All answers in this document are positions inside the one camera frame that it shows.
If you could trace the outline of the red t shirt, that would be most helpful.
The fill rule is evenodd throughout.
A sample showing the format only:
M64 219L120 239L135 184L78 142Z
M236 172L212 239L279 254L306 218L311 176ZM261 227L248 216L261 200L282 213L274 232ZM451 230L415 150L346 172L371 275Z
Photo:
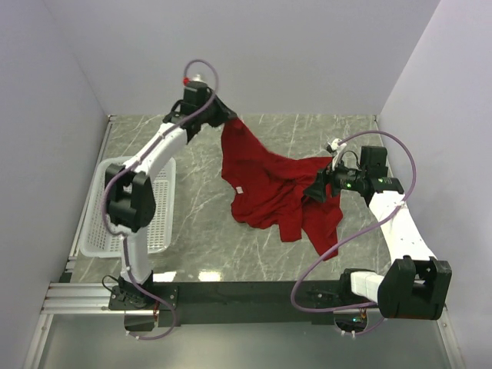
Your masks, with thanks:
M304 195L330 157L291 159L275 154L236 118L221 134L222 178L235 190L231 215L239 223L266 229L276 224L283 242L305 233L322 255L337 243L343 219L340 198L320 203Z

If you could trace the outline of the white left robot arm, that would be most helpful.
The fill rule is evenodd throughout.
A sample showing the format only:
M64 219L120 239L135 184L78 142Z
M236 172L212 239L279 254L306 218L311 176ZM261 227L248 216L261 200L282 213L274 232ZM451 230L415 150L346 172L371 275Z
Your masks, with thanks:
M102 219L108 233L122 242L121 274L113 301L143 309L155 300L147 246L147 230L156 210L152 184L203 124L218 127L236 116L206 83L187 81L183 98L173 105L152 139L124 164L105 170Z

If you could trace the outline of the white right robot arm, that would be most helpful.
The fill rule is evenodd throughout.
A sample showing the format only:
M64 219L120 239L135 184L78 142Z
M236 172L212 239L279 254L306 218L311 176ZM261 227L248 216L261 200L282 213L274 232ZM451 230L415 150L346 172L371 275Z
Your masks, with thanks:
M334 140L333 155L305 195L316 201L336 197L341 191L357 192L375 216L391 257L385 275L374 271L346 270L337 288L338 300L353 307L363 298L377 304L385 318L437 320L444 309L452 270L426 245L406 204L400 181L388 175L387 149L361 148L357 168L343 162L346 144Z

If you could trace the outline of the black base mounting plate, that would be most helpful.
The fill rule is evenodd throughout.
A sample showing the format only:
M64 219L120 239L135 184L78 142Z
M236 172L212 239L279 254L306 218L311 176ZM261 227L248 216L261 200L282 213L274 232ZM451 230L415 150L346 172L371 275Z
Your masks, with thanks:
M293 286L293 281L160 282L150 292L175 309L178 325L334 324L332 313L305 313L294 308Z

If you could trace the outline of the white plastic basket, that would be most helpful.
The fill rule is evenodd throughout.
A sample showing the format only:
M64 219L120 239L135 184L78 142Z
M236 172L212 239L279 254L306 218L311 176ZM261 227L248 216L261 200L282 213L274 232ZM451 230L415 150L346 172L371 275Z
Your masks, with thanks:
M88 207L78 244L83 255L90 258L118 258L121 256L121 241L109 234L101 217L101 200L105 189L105 170L111 164L121 165L128 156L108 158L101 161L95 171ZM148 226L147 246L149 254L163 252L171 243L176 162L172 158L158 173L152 183L156 210Z

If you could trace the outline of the aluminium frame rail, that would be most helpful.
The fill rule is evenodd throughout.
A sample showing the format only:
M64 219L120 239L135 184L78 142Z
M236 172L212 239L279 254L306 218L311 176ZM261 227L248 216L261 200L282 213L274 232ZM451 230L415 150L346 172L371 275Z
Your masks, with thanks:
M37 368L40 365L55 316L109 313L109 292L99 282L71 282L72 272L80 266L79 250L78 239L75 238L61 280L48 286L23 364L24 368Z

